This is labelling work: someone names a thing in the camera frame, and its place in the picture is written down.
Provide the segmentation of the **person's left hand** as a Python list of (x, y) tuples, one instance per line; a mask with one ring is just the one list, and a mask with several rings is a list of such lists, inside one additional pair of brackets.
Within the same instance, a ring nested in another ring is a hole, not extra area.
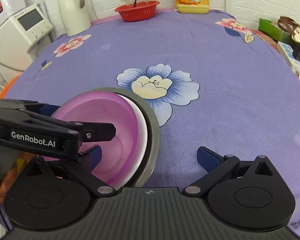
[(22, 152), (14, 162), (13, 166), (7, 172), (6, 176), (0, 182), (0, 204), (5, 200), (6, 194), (16, 181), (20, 172), (25, 168), (27, 163), (34, 157), (34, 154)]

